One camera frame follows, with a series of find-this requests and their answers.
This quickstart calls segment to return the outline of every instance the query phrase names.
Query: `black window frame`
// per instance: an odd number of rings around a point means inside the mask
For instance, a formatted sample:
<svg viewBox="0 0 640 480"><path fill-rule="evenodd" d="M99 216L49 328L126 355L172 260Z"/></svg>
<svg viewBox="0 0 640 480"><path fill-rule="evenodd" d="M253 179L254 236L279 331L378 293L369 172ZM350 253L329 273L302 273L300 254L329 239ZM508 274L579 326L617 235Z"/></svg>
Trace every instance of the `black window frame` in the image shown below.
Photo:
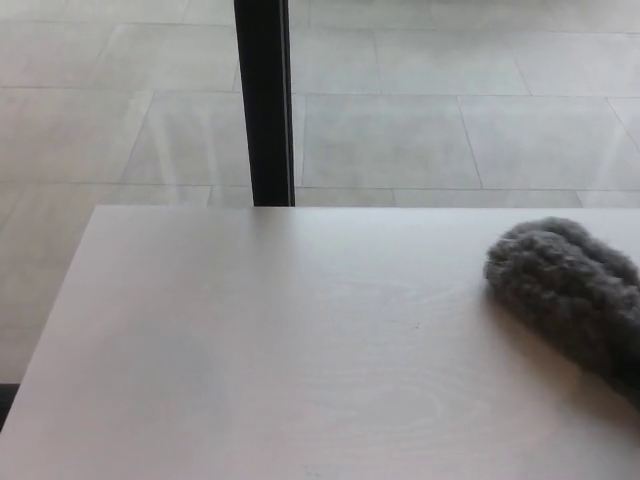
<svg viewBox="0 0 640 480"><path fill-rule="evenodd" d="M234 0L253 202L295 206L288 0Z"/></svg>

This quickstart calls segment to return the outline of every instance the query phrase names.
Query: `table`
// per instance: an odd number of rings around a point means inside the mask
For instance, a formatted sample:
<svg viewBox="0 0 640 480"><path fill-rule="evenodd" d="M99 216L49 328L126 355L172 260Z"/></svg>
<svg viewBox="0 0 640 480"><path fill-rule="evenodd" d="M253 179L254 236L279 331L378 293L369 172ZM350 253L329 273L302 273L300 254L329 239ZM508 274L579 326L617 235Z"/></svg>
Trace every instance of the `table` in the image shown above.
<svg viewBox="0 0 640 480"><path fill-rule="evenodd" d="M100 207L0 478L637 479L638 413L490 305L487 247L634 211Z"/></svg>

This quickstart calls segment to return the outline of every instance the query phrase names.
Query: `fluffy gray fabric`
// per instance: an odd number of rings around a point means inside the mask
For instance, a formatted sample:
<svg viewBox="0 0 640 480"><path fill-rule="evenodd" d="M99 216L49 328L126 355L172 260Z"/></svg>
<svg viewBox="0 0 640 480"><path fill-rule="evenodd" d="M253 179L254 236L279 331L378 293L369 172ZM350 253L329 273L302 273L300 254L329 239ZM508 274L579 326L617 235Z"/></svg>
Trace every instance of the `fluffy gray fabric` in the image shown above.
<svg viewBox="0 0 640 480"><path fill-rule="evenodd" d="M547 218L504 234L484 276L496 299L566 356L640 385L640 279L625 255L576 222Z"/></svg>

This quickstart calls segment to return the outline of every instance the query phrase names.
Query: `gray tile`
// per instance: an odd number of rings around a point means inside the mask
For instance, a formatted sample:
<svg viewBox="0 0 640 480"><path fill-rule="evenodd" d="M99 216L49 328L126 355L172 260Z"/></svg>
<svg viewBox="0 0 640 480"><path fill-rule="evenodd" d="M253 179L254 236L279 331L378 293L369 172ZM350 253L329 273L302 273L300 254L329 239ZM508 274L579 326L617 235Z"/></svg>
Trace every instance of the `gray tile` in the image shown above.
<svg viewBox="0 0 640 480"><path fill-rule="evenodd" d="M191 0L184 17L194 25L235 25L233 0ZM309 25L309 0L289 0L289 26Z"/></svg>
<svg viewBox="0 0 640 480"><path fill-rule="evenodd" d="M432 0L436 28L555 30L546 0Z"/></svg>
<svg viewBox="0 0 640 480"><path fill-rule="evenodd" d="M0 330L43 326L67 273L67 266L21 259L0 267Z"/></svg>
<svg viewBox="0 0 640 480"><path fill-rule="evenodd" d="M508 36L534 95L640 95L640 50L627 35Z"/></svg>
<svg viewBox="0 0 640 480"><path fill-rule="evenodd" d="M0 230L20 199L24 187L13 183L0 183Z"/></svg>
<svg viewBox="0 0 640 480"><path fill-rule="evenodd" d="M578 192L585 208L640 208L640 192Z"/></svg>
<svg viewBox="0 0 640 480"><path fill-rule="evenodd" d="M501 36L469 32L376 32L386 93L526 95Z"/></svg>
<svg viewBox="0 0 640 480"><path fill-rule="evenodd" d="M212 187L209 206L223 208L253 207L251 187Z"/></svg>
<svg viewBox="0 0 640 480"><path fill-rule="evenodd" d="M4 23L0 85L82 87L112 31L87 23Z"/></svg>
<svg viewBox="0 0 640 480"><path fill-rule="evenodd" d="M604 99L462 98L485 188L640 188L640 153Z"/></svg>
<svg viewBox="0 0 640 480"><path fill-rule="evenodd" d="M311 0L311 26L432 28L425 0Z"/></svg>
<svg viewBox="0 0 640 480"><path fill-rule="evenodd" d="M563 190L394 190L398 207L579 208L576 192Z"/></svg>
<svg viewBox="0 0 640 480"><path fill-rule="evenodd" d="M119 25L96 64L90 85L230 91L237 65L232 27Z"/></svg>
<svg viewBox="0 0 640 480"><path fill-rule="evenodd" d="M28 185L0 232L0 265L31 262L66 268L93 208L114 188Z"/></svg>
<svg viewBox="0 0 640 480"><path fill-rule="evenodd" d="M150 101L144 92L0 89L0 178L118 180Z"/></svg>
<svg viewBox="0 0 640 480"><path fill-rule="evenodd" d="M298 93L379 93L373 33L291 31L292 88Z"/></svg>
<svg viewBox="0 0 640 480"><path fill-rule="evenodd" d="M191 0L184 21L196 25L233 26L236 23L233 0Z"/></svg>
<svg viewBox="0 0 640 480"><path fill-rule="evenodd" d="M103 202L111 205L185 205L206 207L211 187L119 185Z"/></svg>
<svg viewBox="0 0 640 480"><path fill-rule="evenodd" d="M561 30L640 32L637 0L549 0L548 3Z"/></svg>
<svg viewBox="0 0 640 480"><path fill-rule="evenodd" d="M3 0L0 20L55 20L66 3L67 0Z"/></svg>
<svg viewBox="0 0 640 480"><path fill-rule="evenodd" d="M42 327L0 328L0 383L21 383Z"/></svg>
<svg viewBox="0 0 640 480"><path fill-rule="evenodd" d="M454 98L310 96L305 186L478 188Z"/></svg>
<svg viewBox="0 0 640 480"><path fill-rule="evenodd" d="M189 0L66 0L62 18L85 22L180 23Z"/></svg>
<svg viewBox="0 0 640 480"><path fill-rule="evenodd" d="M241 94L156 94L123 178L127 183L250 185Z"/></svg>
<svg viewBox="0 0 640 480"><path fill-rule="evenodd" d="M0 326L42 325L98 204L206 206L209 187L29 185L0 233Z"/></svg>
<svg viewBox="0 0 640 480"><path fill-rule="evenodd" d="M295 185L302 185L304 169L304 131L307 117L307 99L302 95L293 95L293 175Z"/></svg>
<svg viewBox="0 0 640 480"><path fill-rule="evenodd" d="M393 194L382 188L297 188L298 207L393 207Z"/></svg>
<svg viewBox="0 0 640 480"><path fill-rule="evenodd" d="M640 98L610 98L609 103L633 141L640 146Z"/></svg>

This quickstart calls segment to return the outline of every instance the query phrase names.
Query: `tiled floor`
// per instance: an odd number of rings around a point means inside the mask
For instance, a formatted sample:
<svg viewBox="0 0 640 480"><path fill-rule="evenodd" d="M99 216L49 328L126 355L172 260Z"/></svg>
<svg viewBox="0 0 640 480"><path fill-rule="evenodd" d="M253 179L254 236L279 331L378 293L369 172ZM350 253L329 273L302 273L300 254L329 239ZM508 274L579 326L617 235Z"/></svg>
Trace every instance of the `tiled floor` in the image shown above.
<svg viewBox="0 0 640 480"><path fill-rule="evenodd" d="M640 1L290 17L299 205L640 207ZM96 204L251 205L232 0L0 0L0 124L0 382Z"/></svg>

